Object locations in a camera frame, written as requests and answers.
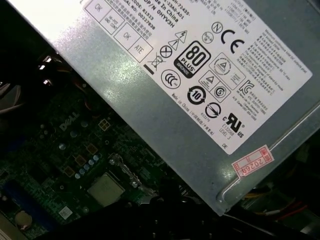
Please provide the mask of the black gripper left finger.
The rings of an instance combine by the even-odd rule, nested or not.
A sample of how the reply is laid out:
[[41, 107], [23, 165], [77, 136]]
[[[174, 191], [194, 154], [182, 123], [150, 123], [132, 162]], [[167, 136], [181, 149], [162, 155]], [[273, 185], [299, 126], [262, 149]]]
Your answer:
[[145, 231], [151, 240], [181, 240], [179, 207], [180, 196], [156, 196], [145, 209]]

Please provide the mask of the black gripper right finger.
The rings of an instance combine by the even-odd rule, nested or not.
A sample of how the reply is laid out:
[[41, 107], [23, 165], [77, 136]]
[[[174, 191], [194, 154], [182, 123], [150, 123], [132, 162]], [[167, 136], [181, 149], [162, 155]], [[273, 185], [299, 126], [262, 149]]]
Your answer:
[[217, 240], [225, 231], [219, 216], [203, 202], [182, 200], [183, 240]]

